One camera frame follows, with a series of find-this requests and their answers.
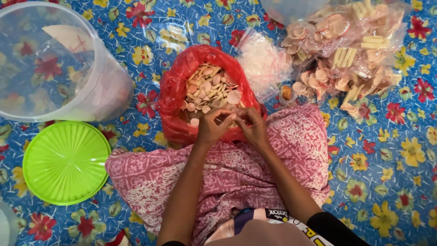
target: white plastic container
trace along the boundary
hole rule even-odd
[[[292,21],[316,13],[329,0],[261,0],[270,18],[288,26]]]
[[[14,246],[17,237],[17,216],[7,203],[0,200],[0,245]]]
[[[133,80],[89,22],[59,4],[0,10],[0,116],[21,122],[106,121],[133,97]]]

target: floor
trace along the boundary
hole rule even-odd
[[[1,3],[4,7],[22,1]],[[162,72],[177,53],[163,46],[162,30],[169,25],[185,30],[180,40],[174,40],[178,46],[207,43],[232,55],[248,25],[272,39],[281,33],[281,25],[269,19],[259,0],[49,1],[89,19],[135,79],[131,108],[116,120],[94,124],[113,148],[133,151],[169,147],[153,101]],[[337,108],[336,99],[321,106],[332,157],[332,191],[323,208],[378,246],[437,244],[437,79],[433,72],[437,30],[432,24],[437,21],[437,1],[406,1],[413,10],[404,19],[408,34],[405,46],[396,53],[395,66],[408,76],[388,95],[362,101],[362,117],[357,121]],[[128,7],[143,4],[145,18],[136,19]],[[144,32],[141,21],[153,32]],[[142,49],[149,59],[141,57]],[[137,99],[141,93],[147,98],[144,102]],[[270,113],[276,103],[267,105]],[[123,229],[133,245],[154,245],[155,236],[142,227],[110,180],[93,198],[67,207],[45,204],[28,191],[21,169],[23,152],[35,134],[52,123],[0,119],[0,196],[19,217],[16,245],[70,245],[78,240],[102,245]]]

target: red plastic bag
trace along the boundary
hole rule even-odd
[[[174,60],[170,71],[165,72],[160,81],[159,113],[163,124],[164,137],[170,142],[184,146],[196,141],[198,128],[179,118],[182,102],[187,95],[188,78],[194,74],[200,64],[210,62],[222,67],[239,85],[241,101],[245,107],[254,107],[261,113],[261,107],[249,87],[243,69],[237,59],[209,45],[194,45],[182,51]],[[245,140],[239,127],[229,129],[221,138],[222,141]]]

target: green container lid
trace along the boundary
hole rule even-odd
[[[54,205],[83,202],[108,179],[111,147],[95,127],[77,121],[48,126],[30,142],[23,159],[29,190]]]

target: pink batik sarong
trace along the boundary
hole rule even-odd
[[[328,197],[326,128],[318,107],[288,108],[267,118],[270,143],[288,170],[322,206]],[[184,169],[191,146],[181,150],[114,150],[106,170],[126,203],[157,235],[167,199]],[[262,158],[245,142],[218,142],[203,170],[193,245],[244,208],[285,209]]]

